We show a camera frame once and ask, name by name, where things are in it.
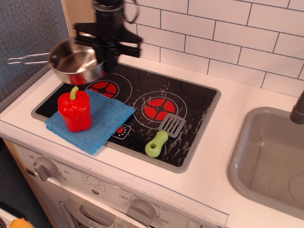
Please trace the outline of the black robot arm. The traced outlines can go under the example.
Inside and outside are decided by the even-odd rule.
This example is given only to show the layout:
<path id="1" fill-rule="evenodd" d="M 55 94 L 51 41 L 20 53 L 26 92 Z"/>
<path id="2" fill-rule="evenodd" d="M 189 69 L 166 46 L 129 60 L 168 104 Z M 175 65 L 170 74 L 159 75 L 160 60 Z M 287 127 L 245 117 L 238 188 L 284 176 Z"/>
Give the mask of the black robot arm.
<path id="1" fill-rule="evenodd" d="M 120 55 L 140 56 L 143 39 L 124 27 L 123 0 L 94 0 L 96 22 L 77 23 L 76 42 L 92 47 L 97 62 L 104 65 L 104 71 L 111 73 Z"/>

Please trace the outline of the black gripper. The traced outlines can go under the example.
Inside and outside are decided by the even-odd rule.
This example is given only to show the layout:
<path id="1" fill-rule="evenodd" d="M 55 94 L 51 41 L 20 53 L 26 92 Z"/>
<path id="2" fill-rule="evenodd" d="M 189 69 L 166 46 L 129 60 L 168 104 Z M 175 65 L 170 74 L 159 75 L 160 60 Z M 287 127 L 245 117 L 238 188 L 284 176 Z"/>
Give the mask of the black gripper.
<path id="1" fill-rule="evenodd" d="M 120 55 L 139 57 L 143 39 L 124 27 L 124 8 L 95 8 L 95 22 L 76 23 L 76 40 L 93 47 L 98 64 L 113 72 Z"/>

